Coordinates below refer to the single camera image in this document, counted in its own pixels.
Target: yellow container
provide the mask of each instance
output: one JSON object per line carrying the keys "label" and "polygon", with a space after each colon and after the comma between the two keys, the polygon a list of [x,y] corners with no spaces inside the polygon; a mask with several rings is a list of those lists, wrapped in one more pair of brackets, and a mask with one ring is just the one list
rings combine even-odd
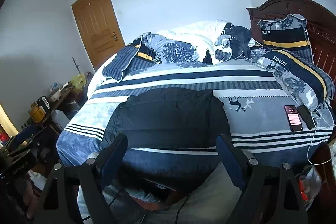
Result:
{"label": "yellow container", "polygon": [[31,109],[28,111],[28,113],[35,123],[41,122],[45,116],[45,112],[38,107],[36,102],[31,105]]}

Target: blue bedding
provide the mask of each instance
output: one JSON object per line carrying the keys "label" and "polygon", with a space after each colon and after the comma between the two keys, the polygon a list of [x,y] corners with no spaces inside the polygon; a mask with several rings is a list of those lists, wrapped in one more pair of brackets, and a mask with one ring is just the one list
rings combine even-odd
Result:
{"label": "blue bedding", "polygon": [[[234,146],[250,151],[264,165],[306,163],[307,149],[315,130],[308,130],[302,122],[302,132],[290,131],[284,105],[295,105],[295,102],[283,91],[271,72],[245,59],[211,66],[200,62],[155,64],[141,73],[126,75],[119,83],[114,79],[106,80],[61,133],[57,149],[62,162],[66,166],[80,165],[89,154],[99,152],[99,144],[113,111],[128,96],[170,86],[213,90],[213,95],[224,103]],[[332,129],[320,121],[310,155],[319,143],[329,139]],[[190,152],[143,147],[138,149],[138,153],[150,153],[164,160],[169,160],[168,155],[198,155],[202,158],[217,155],[215,147],[199,150]]]}

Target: smartphone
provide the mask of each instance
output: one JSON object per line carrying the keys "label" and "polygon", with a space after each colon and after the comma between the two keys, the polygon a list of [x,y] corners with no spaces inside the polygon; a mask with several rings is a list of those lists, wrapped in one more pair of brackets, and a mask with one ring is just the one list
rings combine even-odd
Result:
{"label": "smartphone", "polygon": [[302,123],[295,106],[285,106],[287,119],[291,131],[302,131]]}

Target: wooden headboard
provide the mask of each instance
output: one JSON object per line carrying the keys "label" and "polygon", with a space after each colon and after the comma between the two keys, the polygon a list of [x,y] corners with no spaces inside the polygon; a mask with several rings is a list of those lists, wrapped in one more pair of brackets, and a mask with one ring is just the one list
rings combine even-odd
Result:
{"label": "wooden headboard", "polygon": [[[304,16],[314,64],[336,83],[336,16],[333,13],[312,0],[268,0],[257,8],[246,9],[250,13],[252,37],[259,42],[263,40],[259,20],[285,18],[288,14]],[[336,112],[336,99],[331,107]]]}

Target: charging cable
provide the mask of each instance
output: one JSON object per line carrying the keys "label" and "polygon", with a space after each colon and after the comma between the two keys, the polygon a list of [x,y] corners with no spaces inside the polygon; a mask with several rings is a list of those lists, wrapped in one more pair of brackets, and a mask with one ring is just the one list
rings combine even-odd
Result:
{"label": "charging cable", "polygon": [[311,110],[309,110],[309,111],[310,111],[311,118],[313,119],[313,123],[314,123],[314,126],[315,126],[315,132],[314,132],[314,135],[313,135],[313,137],[311,138],[310,144],[309,144],[309,146],[308,146],[308,150],[307,150],[307,160],[308,160],[308,162],[309,162],[311,165],[322,165],[322,164],[326,164],[327,162],[329,162],[329,161],[332,160],[332,157],[331,157],[329,160],[327,160],[327,161],[325,161],[325,162],[322,162],[322,163],[320,163],[320,164],[314,164],[314,163],[312,163],[312,162],[309,160],[309,149],[310,149],[310,147],[311,147],[311,144],[313,143],[313,140],[314,140],[314,137],[315,137],[315,134],[316,134],[316,131],[317,131],[317,126],[319,125],[319,120],[323,119],[324,122],[328,125],[327,127],[321,128],[320,130],[323,130],[323,129],[326,129],[326,128],[330,128],[330,127],[334,128],[334,127],[336,126],[336,124],[334,124],[334,125],[332,125],[332,126],[331,126],[330,124],[328,124],[328,122],[325,120],[325,118],[322,116],[322,114],[321,114],[317,109],[316,109],[316,111],[317,111],[318,114],[320,114],[320,118],[316,118],[316,120],[318,120],[318,121],[315,123],[313,114],[312,114]]}

